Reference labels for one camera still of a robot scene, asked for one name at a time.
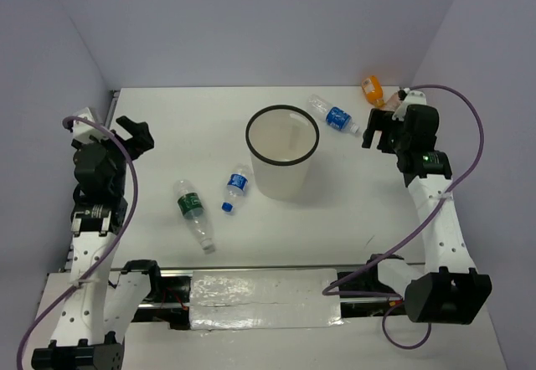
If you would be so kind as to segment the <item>orange juice bottle white cap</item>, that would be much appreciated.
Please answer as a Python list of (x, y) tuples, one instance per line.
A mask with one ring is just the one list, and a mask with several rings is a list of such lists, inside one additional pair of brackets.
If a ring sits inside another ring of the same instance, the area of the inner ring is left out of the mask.
[(404, 92), (402, 90), (393, 93), (385, 102), (384, 108), (388, 111), (396, 111), (403, 102), (400, 99), (402, 95), (404, 95)]

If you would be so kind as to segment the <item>green label clear plastic bottle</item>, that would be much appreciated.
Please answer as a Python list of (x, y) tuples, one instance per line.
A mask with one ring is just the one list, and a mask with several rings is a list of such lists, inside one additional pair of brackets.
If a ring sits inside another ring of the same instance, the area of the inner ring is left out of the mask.
[(215, 251), (214, 229), (197, 189), (188, 180), (179, 180), (174, 185), (177, 205), (192, 236), (205, 254)]

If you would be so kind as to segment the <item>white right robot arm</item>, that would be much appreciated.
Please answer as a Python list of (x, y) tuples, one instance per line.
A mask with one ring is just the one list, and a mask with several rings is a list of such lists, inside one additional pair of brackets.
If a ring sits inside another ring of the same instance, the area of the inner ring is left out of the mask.
[(364, 148), (380, 134), (378, 149), (397, 157), (419, 221), (424, 224), (425, 270), (419, 272), (390, 254), (364, 275), (372, 295), (392, 289), (405, 303), (412, 322), (468, 325), (492, 291), (488, 275), (477, 272), (462, 236), (447, 155), (435, 148), (438, 111), (410, 104), (400, 114), (373, 109), (363, 134)]

